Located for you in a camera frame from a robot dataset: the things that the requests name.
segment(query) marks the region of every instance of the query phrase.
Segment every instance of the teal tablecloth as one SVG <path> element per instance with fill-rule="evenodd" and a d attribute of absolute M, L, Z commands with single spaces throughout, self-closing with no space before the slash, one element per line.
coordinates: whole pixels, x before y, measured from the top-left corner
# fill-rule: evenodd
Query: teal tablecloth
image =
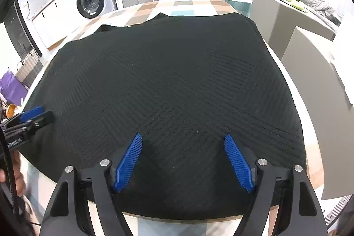
<path fill-rule="evenodd" d="M 224 0 L 234 9 L 236 9 L 240 14 L 250 17 L 252 0 Z"/>

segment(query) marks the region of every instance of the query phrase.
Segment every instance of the blue ribbed pad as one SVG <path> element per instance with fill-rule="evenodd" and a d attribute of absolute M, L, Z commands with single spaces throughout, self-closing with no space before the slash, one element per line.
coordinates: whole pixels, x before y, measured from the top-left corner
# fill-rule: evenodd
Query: blue ribbed pad
<path fill-rule="evenodd" d="M 127 186 L 142 146 L 143 139 L 138 133 L 117 167 L 115 182 L 113 185 L 115 191 L 120 192 L 125 186 Z"/>
<path fill-rule="evenodd" d="M 254 184 L 252 183 L 250 167 L 230 134 L 225 136 L 224 147 L 241 187 L 251 193 L 254 189 Z"/>
<path fill-rule="evenodd" d="M 37 106 L 29 111 L 22 112 L 21 117 L 20 117 L 20 121 L 22 123 L 26 122 L 32 118 L 35 118 L 39 114 L 42 114 L 43 112 L 44 112 L 44 108 L 42 106 Z"/>

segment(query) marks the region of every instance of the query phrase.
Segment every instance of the black cloth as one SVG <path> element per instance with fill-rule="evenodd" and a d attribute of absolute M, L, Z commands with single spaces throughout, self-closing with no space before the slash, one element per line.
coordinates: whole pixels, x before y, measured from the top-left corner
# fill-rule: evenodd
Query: black cloth
<path fill-rule="evenodd" d="M 142 134 L 120 193 L 132 214 L 243 214 L 251 196 L 224 151 L 227 133 L 273 165 L 306 169 L 287 83 L 254 22 L 237 13 L 102 26 L 57 53 L 25 110 L 38 105 L 56 121 L 20 151 L 54 181 L 66 166 L 93 166 Z"/>

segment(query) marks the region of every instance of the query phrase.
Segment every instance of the orange round object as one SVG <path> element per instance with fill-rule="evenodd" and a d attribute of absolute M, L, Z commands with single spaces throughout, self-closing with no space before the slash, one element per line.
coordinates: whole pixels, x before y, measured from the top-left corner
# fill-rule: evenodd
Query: orange round object
<path fill-rule="evenodd" d="M 15 109 L 17 108 L 16 104 L 10 104 L 6 109 L 6 117 L 11 118 L 15 114 Z"/>

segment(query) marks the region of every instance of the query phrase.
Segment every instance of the washing machine door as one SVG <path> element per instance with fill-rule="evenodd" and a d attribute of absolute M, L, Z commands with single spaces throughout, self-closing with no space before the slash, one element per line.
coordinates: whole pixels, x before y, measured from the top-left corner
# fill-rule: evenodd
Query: washing machine door
<path fill-rule="evenodd" d="M 85 18 L 95 18 L 104 8 L 104 0 L 76 0 L 79 13 Z"/>

